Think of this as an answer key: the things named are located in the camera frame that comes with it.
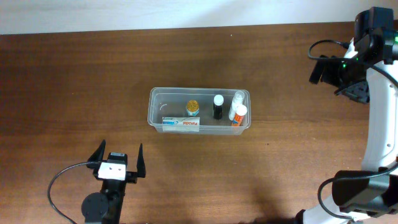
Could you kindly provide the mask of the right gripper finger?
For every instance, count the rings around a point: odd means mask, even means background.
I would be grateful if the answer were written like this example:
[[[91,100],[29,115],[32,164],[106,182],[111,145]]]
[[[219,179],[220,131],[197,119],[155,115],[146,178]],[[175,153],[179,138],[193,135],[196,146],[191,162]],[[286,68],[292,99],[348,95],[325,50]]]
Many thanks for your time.
[[[355,83],[350,83],[346,86],[341,86],[335,91],[335,95],[343,95],[348,97],[350,100],[357,103],[369,103],[369,85],[366,80],[361,80]]]
[[[315,67],[310,75],[309,82],[312,84],[318,84],[323,73],[323,62],[317,61]]]

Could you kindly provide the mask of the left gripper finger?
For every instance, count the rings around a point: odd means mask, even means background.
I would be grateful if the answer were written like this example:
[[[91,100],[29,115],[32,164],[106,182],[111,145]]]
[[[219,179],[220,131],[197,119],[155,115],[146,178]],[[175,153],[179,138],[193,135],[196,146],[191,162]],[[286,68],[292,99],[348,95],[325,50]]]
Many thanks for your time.
[[[101,162],[105,152],[106,140],[102,140],[97,150],[88,158],[88,162]]]
[[[145,165],[144,155],[143,155],[143,144],[140,144],[140,147],[139,147],[136,168],[137,168],[137,177],[145,178],[146,177],[146,165]]]

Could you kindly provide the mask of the white Panadol box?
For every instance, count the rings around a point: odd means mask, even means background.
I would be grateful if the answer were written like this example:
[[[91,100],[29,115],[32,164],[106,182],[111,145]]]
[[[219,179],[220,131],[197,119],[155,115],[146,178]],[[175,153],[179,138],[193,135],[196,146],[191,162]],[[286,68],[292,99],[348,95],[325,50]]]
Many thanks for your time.
[[[162,130],[164,132],[199,132],[200,119],[199,117],[163,117]]]

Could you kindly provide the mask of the clear plastic container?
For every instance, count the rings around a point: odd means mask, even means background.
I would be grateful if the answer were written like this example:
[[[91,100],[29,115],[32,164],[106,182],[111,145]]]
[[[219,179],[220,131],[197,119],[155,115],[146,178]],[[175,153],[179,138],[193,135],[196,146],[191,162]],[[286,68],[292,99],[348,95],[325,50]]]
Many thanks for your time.
[[[243,105],[248,109],[242,123],[232,126],[229,119],[229,109],[237,89],[223,88],[177,88],[155,87],[150,92],[147,122],[159,133],[175,134],[209,134],[209,135],[240,135],[251,125],[251,99],[247,90],[243,90]],[[213,99],[216,95],[224,98],[223,115],[221,119],[213,117]],[[180,124],[163,123],[163,118],[187,118],[187,103],[195,100],[199,112],[193,118],[198,122],[196,127],[186,127]]]

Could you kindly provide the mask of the white spray bottle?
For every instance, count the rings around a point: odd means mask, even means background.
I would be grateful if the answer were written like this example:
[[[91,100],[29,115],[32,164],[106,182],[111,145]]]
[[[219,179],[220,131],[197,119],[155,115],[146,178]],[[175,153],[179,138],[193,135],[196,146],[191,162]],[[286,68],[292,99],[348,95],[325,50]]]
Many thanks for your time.
[[[229,119],[231,121],[234,119],[234,116],[236,114],[236,108],[243,103],[244,98],[245,98],[245,94],[241,90],[237,91],[234,94],[232,102],[231,102],[231,106],[229,109],[229,114],[228,114]]]

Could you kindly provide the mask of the orange tube white cap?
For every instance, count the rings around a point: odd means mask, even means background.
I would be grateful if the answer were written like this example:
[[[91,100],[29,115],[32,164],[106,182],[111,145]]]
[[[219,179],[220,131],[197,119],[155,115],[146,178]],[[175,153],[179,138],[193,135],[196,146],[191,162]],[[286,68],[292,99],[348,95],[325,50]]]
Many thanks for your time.
[[[236,107],[235,116],[232,120],[232,126],[240,126],[246,116],[248,109],[245,105],[239,105]]]

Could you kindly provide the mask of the small gold-lid balm jar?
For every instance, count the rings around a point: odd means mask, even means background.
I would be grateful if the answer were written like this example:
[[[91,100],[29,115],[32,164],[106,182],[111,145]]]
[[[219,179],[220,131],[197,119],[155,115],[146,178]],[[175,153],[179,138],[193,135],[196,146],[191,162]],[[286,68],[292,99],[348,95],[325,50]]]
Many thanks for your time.
[[[189,116],[196,116],[199,113],[199,104],[196,100],[188,101],[186,111]]]

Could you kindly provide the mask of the dark bottle white cap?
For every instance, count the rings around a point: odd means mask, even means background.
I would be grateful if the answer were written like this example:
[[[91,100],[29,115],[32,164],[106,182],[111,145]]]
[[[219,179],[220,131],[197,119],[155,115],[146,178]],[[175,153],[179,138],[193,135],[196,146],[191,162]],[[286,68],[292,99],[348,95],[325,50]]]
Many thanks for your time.
[[[222,95],[215,95],[213,98],[213,118],[221,119],[223,115],[224,98]]]

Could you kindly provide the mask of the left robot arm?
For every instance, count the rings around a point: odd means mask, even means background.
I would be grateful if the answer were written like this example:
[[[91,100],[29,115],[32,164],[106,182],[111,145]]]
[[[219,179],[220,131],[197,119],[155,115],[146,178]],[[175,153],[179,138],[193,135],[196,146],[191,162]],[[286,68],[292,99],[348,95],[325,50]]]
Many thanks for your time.
[[[127,170],[127,154],[111,152],[104,160],[105,146],[106,142],[102,141],[86,165],[93,171],[94,178],[102,181],[102,186],[99,192],[89,194],[82,202],[85,223],[119,223],[126,185],[136,184],[139,178],[146,176],[143,146],[139,146],[136,171]]]

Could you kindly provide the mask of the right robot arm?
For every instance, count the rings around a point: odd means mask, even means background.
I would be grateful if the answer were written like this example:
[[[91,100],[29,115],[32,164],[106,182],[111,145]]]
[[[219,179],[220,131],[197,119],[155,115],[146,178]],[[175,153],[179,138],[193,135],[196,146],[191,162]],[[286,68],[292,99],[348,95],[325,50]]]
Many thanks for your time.
[[[341,170],[318,188],[318,205],[294,223],[362,223],[397,214],[397,30],[392,9],[372,7],[355,18],[344,57],[315,57],[312,84],[369,105],[369,131],[361,170]]]

